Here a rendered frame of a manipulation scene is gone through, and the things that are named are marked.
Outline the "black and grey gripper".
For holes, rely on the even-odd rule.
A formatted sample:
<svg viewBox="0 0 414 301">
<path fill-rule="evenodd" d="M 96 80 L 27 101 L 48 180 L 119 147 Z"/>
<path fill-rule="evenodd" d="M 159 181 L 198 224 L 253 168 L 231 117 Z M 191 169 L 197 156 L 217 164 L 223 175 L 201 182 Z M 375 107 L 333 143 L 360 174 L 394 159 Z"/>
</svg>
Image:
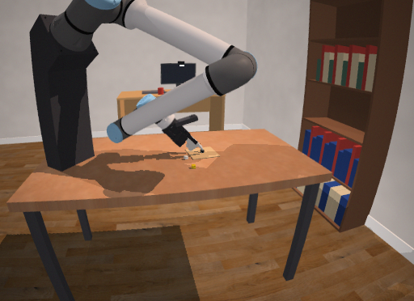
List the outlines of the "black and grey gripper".
<svg viewBox="0 0 414 301">
<path fill-rule="evenodd" d="M 197 147 L 204 150 L 202 145 L 183 126 L 176 128 L 175 121 L 176 119 L 174 118 L 173 122 L 165 129 L 162 129 L 162 131 L 179 147 L 187 142 L 186 147 L 189 151 Z"/>
</svg>

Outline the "light orange mat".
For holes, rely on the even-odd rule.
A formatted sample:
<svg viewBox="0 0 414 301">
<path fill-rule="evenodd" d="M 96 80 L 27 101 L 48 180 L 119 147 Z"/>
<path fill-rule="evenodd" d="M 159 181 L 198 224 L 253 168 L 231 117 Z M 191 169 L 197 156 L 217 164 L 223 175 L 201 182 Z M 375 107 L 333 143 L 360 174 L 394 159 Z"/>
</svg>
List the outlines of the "light orange mat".
<svg viewBox="0 0 414 301">
<path fill-rule="evenodd" d="M 191 151 L 188 149 L 185 149 L 185 150 L 192 157 L 192 159 L 207 159 L 207 158 L 213 158 L 213 157 L 220 157 L 220 155 L 210 146 L 203 147 L 203 149 L 205 150 L 204 153 L 201 153 L 200 148 L 195 148 L 194 150 L 191 150 Z"/>
</svg>

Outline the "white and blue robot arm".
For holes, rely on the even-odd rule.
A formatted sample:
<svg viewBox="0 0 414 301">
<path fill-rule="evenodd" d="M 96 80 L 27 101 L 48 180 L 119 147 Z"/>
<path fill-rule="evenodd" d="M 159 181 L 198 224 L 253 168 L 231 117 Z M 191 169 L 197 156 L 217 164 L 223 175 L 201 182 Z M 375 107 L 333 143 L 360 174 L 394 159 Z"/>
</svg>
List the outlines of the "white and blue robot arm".
<svg viewBox="0 0 414 301">
<path fill-rule="evenodd" d="M 154 123 L 165 129 L 173 122 L 174 113 L 212 95 L 225 95 L 256 75 L 257 61 L 252 54 L 147 6 L 146 0 L 73 0 L 51 22 L 50 30 L 60 45 L 81 52 L 102 23 L 137 28 L 208 64 L 204 73 L 161 96 L 144 96 L 130 114 L 111 123 L 107 135 L 114 143 Z"/>
</svg>

